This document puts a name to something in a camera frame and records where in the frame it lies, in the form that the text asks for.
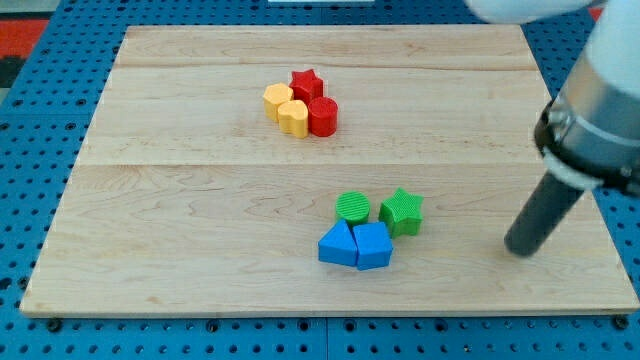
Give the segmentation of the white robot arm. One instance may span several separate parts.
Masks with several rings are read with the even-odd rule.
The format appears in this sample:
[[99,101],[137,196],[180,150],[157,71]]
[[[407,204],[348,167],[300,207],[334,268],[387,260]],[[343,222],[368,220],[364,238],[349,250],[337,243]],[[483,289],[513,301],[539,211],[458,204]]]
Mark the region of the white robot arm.
[[535,143],[547,170],[579,190],[639,193],[639,0],[610,0]]

